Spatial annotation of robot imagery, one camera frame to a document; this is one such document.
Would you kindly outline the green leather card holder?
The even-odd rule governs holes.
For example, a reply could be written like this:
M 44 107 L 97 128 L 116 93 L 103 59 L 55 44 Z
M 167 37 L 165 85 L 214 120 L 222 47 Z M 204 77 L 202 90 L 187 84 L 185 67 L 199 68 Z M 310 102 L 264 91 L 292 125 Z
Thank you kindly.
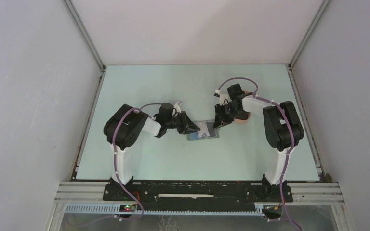
M 201 120 L 194 122 L 199 128 L 199 131 L 187 134 L 188 141 L 199 141 L 206 139 L 219 138 L 219 132 L 214 128 L 214 120 Z

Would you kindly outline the white printed credit card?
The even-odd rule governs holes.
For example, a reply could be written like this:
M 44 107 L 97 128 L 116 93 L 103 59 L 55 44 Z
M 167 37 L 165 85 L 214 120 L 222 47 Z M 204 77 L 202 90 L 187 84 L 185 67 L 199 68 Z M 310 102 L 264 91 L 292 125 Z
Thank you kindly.
M 198 137 L 199 138 L 206 138 L 206 137 L 210 137 L 210 132 L 209 132 L 209 128 L 206 124 L 202 124 L 200 126 L 200 131 L 197 132 L 198 134 Z

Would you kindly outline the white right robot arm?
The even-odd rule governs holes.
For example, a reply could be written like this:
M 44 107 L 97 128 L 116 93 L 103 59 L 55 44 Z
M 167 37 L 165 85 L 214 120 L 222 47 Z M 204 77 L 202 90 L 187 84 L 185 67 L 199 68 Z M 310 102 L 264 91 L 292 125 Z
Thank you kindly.
M 219 98 L 214 107 L 214 129 L 229 125 L 248 113 L 263 116 L 266 140 L 276 150 L 276 154 L 264 174 L 267 184 L 261 187 L 261 195 L 267 201 L 274 201 L 280 195 L 278 185 L 286 180 L 290 154 L 304 137 L 294 103 L 276 103 L 256 93 L 243 91 L 239 84 L 228 87 L 227 93 L 216 89 L 214 95 Z

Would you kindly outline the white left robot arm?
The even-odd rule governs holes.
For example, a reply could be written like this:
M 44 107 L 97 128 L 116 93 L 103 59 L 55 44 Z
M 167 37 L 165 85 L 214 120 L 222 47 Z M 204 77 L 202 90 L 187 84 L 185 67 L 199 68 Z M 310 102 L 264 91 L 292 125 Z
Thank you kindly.
M 201 131 L 181 109 L 181 102 L 149 103 L 136 108 L 123 104 L 106 122 L 103 134 L 113 148 L 112 179 L 116 185 L 114 194 L 120 200 L 132 197 L 133 187 L 127 183 L 133 178 L 132 154 L 129 153 L 141 132 L 161 138 L 167 130 L 175 129 L 179 134 L 187 135 Z

